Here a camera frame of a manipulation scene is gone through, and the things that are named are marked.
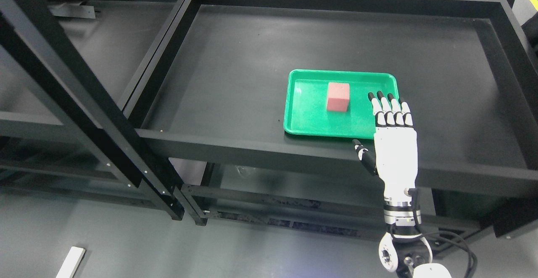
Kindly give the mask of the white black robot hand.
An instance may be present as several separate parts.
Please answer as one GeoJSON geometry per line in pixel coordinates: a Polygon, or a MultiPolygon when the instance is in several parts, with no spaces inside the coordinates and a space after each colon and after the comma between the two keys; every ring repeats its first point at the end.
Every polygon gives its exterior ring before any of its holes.
{"type": "Polygon", "coordinates": [[[417,132],[409,104],[392,94],[368,93],[374,116],[374,150],[359,140],[353,147],[363,166],[384,183],[384,202],[410,207],[418,174],[417,132]]]}

